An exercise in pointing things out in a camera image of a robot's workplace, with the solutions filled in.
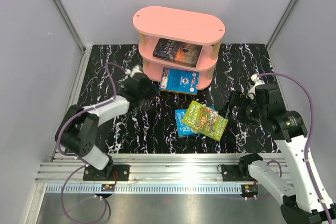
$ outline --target gray floor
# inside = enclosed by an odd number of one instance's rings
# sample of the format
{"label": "gray floor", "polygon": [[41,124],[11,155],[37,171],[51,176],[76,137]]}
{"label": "gray floor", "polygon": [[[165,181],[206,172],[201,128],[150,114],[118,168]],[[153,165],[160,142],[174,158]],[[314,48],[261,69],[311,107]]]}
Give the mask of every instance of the gray floor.
{"label": "gray floor", "polygon": [[[70,209],[87,194],[65,195]],[[101,223],[108,224],[284,224],[280,208],[272,198],[260,200],[228,200],[223,195],[127,195],[115,194],[108,198],[111,216]],[[84,202],[70,212],[77,221],[91,222],[103,211],[98,199]],[[38,224],[72,223],[62,214],[59,194],[46,194]]]}

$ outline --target dark book cover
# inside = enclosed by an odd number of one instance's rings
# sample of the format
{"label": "dark book cover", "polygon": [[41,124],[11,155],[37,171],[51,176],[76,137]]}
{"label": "dark book cover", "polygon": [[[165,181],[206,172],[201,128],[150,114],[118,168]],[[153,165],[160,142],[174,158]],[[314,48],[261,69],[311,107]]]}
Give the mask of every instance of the dark book cover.
{"label": "dark book cover", "polygon": [[196,67],[202,51],[201,45],[163,38],[160,38],[157,43],[153,52],[154,57]]}

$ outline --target perforated metal strip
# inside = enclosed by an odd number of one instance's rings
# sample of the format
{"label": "perforated metal strip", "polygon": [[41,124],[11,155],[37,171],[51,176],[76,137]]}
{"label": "perforated metal strip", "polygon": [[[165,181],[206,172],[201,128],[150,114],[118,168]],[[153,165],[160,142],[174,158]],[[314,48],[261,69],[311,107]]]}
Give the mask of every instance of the perforated metal strip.
{"label": "perforated metal strip", "polygon": [[[62,183],[50,183],[47,193],[60,193]],[[242,194],[240,184],[202,184],[202,185],[177,185],[177,184],[119,184],[115,187],[115,194]],[[103,191],[102,184],[75,184],[66,186],[64,193],[72,194],[110,194]]]}

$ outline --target shelf leg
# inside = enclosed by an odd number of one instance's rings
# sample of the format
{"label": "shelf leg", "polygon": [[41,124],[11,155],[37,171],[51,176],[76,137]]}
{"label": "shelf leg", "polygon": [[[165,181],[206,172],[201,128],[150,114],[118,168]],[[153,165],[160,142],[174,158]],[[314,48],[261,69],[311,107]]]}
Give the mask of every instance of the shelf leg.
{"label": "shelf leg", "polygon": [[210,68],[210,69],[208,70],[208,72],[206,73],[206,78],[207,78],[208,80],[212,79],[212,76],[213,76],[213,74],[214,74],[214,70],[215,70],[215,66],[214,66],[213,68]]}
{"label": "shelf leg", "polygon": [[139,33],[140,44],[146,44],[145,34]]}
{"label": "shelf leg", "polygon": [[145,60],[144,58],[142,58],[142,62],[144,66],[148,66],[149,65],[149,61]]}
{"label": "shelf leg", "polygon": [[212,53],[211,53],[211,59],[212,60],[216,60],[218,58],[218,53],[219,53],[219,50],[220,50],[220,43],[221,43],[221,41],[214,44],[214,48],[212,49]]}

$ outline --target pink shelf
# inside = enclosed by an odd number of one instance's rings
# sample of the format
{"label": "pink shelf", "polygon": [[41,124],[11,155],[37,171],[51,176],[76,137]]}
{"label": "pink shelf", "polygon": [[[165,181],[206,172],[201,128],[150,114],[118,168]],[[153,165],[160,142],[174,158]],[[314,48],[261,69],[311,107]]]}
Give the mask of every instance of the pink shelf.
{"label": "pink shelf", "polygon": [[225,33],[223,22],[215,16],[162,6],[148,6],[137,11],[133,24],[144,35],[198,45],[213,45]]}
{"label": "pink shelf", "polygon": [[[150,62],[149,65],[145,65],[145,64],[143,65],[143,72],[152,81],[161,82],[161,77],[162,77],[162,72],[163,72],[164,67],[166,67],[166,64]],[[206,78],[206,73],[207,73],[206,71],[199,73],[200,77],[198,79],[198,85],[197,85],[198,90],[207,88],[212,81],[212,78],[211,79]]]}
{"label": "pink shelf", "polygon": [[157,37],[146,36],[146,44],[139,44],[139,53],[145,60],[163,64],[163,65],[166,65],[167,67],[173,67],[173,68],[190,70],[190,71],[197,71],[199,73],[214,67],[217,63],[217,59],[215,60],[211,59],[211,52],[213,49],[212,46],[203,46],[201,55],[196,65],[196,68],[184,66],[184,65],[178,64],[173,61],[163,60],[163,59],[154,57],[153,51],[158,41],[159,41],[159,38]]}

